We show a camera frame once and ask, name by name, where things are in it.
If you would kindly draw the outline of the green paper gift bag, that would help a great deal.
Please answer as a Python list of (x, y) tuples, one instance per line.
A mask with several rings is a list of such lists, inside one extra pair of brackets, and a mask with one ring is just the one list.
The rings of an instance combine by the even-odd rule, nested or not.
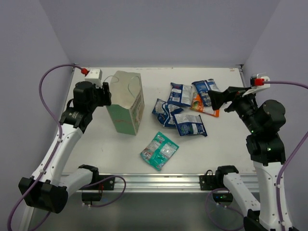
[(116, 131), (137, 135), (145, 106), (140, 73), (116, 71), (109, 90), (111, 105), (107, 111)]

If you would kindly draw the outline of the blue white snack packet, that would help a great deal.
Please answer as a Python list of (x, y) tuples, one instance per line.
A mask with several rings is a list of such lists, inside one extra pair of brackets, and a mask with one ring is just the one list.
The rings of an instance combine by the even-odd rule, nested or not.
[(192, 86), (184, 84), (176, 84), (173, 82), (171, 82), (170, 85), (171, 85), (171, 91), (167, 103), (180, 107), (190, 107)]
[(196, 88), (197, 93), (201, 97), (204, 106), (211, 106), (211, 100), (208, 94), (210, 90), (220, 91), (214, 79), (195, 81), (192, 82), (192, 85)]
[(161, 99), (157, 99), (152, 114), (156, 116), (158, 122), (166, 128), (175, 128), (173, 115), (180, 114), (184, 110), (174, 104), (169, 104)]

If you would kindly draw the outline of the orange snack packet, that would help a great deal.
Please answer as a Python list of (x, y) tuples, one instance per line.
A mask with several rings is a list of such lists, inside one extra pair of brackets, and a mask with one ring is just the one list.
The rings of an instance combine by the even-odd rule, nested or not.
[(190, 110), (207, 114), (213, 117), (219, 117), (219, 110), (213, 110), (211, 106), (204, 106), (202, 99), (197, 92), (193, 93)]

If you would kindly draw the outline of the dark blue snack packet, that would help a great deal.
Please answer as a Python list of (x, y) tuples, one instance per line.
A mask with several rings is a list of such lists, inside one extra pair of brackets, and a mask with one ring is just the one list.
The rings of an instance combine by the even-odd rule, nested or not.
[(207, 137), (207, 131), (200, 115), (174, 114), (173, 117), (176, 129), (181, 137), (191, 135)]

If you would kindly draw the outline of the green snack packet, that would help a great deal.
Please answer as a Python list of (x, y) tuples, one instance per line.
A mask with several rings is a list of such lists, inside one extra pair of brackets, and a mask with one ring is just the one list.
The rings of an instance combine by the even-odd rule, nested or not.
[(176, 153), (179, 146), (160, 131), (140, 153), (141, 158), (157, 171)]

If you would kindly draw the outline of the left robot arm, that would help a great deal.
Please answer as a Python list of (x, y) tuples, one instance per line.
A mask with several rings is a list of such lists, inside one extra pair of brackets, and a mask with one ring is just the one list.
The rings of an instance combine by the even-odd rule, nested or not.
[(21, 199), (28, 206), (58, 214), (76, 191), (87, 188), (100, 191), (105, 182), (116, 178), (111, 175), (102, 179), (97, 167), (80, 165), (73, 174), (61, 180), (64, 166), (92, 121), (95, 109), (110, 106), (111, 97), (107, 82), (97, 85), (81, 81), (75, 85), (73, 98), (56, 122), (58, 132), (43, 161), (30, 178), (21, 178), (18, 183)]

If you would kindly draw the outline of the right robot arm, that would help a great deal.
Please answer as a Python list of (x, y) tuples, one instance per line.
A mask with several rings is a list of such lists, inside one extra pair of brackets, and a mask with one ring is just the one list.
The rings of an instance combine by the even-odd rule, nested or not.
[(247, 231), (294, 231), (285, 198), (283, 167), (286, 166), (285, 148), (278, 132), (285, 124), (285, 108), (276, 100), (261, 106), (255, 95), (235, 92), (216, 92), (211, 96), (212, 107), (219, 109), (231, 104), (225, 112), (236, 112), (250, 135), (246, 146), (256, 170), (260, 200), (257, 201), (241, 182), (234, 166), (221, 166), (215, 172), (214, 183), (229, 190), (244, 216)]

